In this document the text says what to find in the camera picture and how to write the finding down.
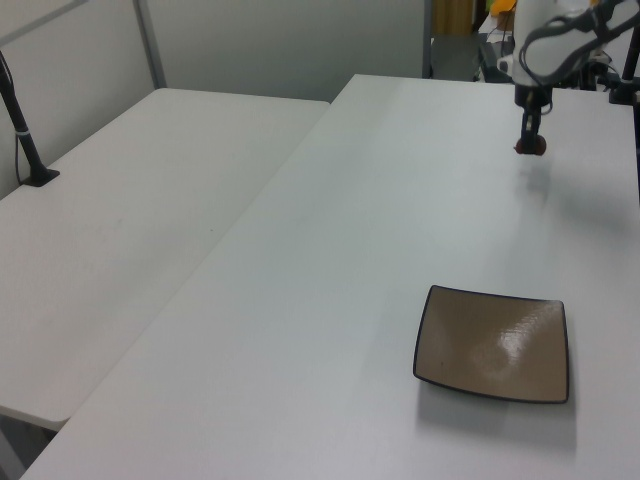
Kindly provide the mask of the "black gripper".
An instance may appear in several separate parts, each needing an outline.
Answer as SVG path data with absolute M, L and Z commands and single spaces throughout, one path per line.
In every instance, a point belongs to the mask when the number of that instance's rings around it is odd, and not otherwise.
M 544 107 L 552 107 L 552 88 L 516 84 L 515 104 L 524 109 L 520 124 L 519 144 L 538 146 L 543 138 L 539 135 Z

